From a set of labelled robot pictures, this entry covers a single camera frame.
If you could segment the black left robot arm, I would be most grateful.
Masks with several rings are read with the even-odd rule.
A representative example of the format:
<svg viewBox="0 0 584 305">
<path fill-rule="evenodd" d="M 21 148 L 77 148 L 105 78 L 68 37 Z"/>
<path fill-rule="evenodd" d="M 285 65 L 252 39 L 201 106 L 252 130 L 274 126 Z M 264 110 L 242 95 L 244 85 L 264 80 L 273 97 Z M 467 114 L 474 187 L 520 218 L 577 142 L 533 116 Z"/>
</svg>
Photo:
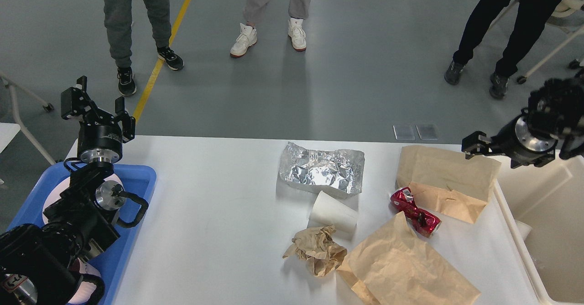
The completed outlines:
<svg viewBox="0 0 584 305">
<path fill-rule="evenodd" d="M 122 145 L 134 139 L 136 120 L 115 100 L 115 113 L 100 109 L 87 93 L 87 78 L 61 93 L 61 116 L 80 123 L 77 156 L 67 158 L 69 186 L 43 214 L 47 224 L 25 223 L 1 236 L 1 303 L 66 305 L 82 284 L 94 285 L 86 303 L 105 295 L 104 280 L 74 269 L 104 253 L 120 238 L 116 226 L 133 228 L 149 207 L 146 199 L 126 191 L 109 177 L 123 157 Z"/>
</svg>

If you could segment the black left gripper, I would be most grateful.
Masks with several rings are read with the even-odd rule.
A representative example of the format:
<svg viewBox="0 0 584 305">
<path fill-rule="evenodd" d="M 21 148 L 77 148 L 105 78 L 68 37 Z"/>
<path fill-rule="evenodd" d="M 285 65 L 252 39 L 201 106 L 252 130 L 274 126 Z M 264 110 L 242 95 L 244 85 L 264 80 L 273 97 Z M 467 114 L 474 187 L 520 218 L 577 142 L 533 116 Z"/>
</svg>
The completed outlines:
<svg viewBox="0 0 584 305">
<path fill-rule="evenodd" d="M 125 97 L 121 96 L 115 99 L 115 124 L 101 125 L 103 118 L 87 93 L 87 81 L 86 76 L 81 76 L 75 86 L 61 93 L 60 116 L 63 120 L 81 121 L 77 157 L 82 162 L 116 163 L 123 158 L 122 142 L 135 137 L 136 119 L 126 110 Z"/>
</svg>

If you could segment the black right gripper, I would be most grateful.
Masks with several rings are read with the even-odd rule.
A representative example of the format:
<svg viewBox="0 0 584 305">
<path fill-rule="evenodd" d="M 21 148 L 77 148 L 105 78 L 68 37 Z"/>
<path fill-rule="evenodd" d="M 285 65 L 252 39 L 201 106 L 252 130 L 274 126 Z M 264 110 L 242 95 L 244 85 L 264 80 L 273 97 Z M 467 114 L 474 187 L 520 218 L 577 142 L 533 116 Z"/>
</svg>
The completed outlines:
<svg viewBox="0 0 584 305">
<path fill-rule="evenodd" d="M 482 131 L 466 136 L 461 141 L 461 151 L 467 160 L 479 155 L 500 155 L 511 159 L 510 168 L 529 165 L 542 168 L 555 160 L 557 143 L 551 137 L 532 134 L 527 116 L 519 115 L 493 137 Z"/>
</svg>

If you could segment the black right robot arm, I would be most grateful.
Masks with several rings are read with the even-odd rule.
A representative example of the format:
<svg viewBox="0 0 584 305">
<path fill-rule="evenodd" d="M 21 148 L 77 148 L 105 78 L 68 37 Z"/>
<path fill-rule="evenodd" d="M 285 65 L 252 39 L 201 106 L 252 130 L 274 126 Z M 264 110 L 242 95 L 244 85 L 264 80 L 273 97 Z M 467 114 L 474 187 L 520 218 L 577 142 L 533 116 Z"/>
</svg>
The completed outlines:
<svg viewBox="0 0 584 305">
<path fill-rule="evenodd" d="M 511 160 L 511 168 L 541 168 L 556 158 L 581 157 L 583 132 L 582 78 L 551 78 L 530 93 L 527 106 L 498 134 L 489 137 L 475 131 L 462 140 L 461 151 L 467 159 L 505 156 Z"/>
</svg>

